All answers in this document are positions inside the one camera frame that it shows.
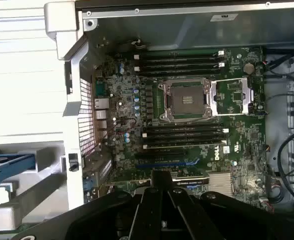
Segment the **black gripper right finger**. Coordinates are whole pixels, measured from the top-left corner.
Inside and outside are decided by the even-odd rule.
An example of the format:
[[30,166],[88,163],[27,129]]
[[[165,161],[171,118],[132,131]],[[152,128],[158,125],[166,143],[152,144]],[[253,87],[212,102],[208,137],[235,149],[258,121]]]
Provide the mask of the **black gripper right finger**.
[[294,240],[294,222],[218,192],[200,198],[173,184],[168,171],[161,183],[193,240]]

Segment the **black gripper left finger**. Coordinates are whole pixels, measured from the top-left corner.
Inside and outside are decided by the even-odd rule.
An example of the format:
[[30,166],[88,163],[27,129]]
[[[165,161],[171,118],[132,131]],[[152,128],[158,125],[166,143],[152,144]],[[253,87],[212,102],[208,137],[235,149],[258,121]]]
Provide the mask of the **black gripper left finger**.
[[161,231],[163,172],[151,172],[150,187],[134,195],[114,191],[15,236],[14,240],[156,239]]

